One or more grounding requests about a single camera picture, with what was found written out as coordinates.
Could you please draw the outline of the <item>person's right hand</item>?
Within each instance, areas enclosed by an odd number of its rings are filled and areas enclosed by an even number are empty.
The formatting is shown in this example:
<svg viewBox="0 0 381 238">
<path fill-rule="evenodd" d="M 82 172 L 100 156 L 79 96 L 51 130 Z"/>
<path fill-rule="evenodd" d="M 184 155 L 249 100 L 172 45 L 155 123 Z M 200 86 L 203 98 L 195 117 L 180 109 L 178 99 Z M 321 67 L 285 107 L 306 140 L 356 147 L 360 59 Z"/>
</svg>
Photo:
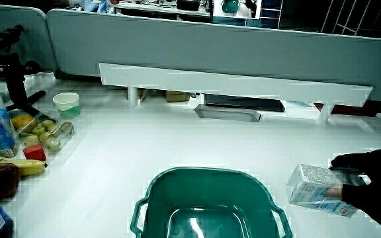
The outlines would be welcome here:
<svg viewBox="0 0 381 238">
<path fill-rule="evenodd" d="M 368 185 L 333 186 L 328 188 L 325 194 L 362 210 L 381 225 L 381 149 L 366 153 L 338 155 L 331 161 L 331 168 L 354 169 L 369 177 L 371 183 Z"/>
</svg>

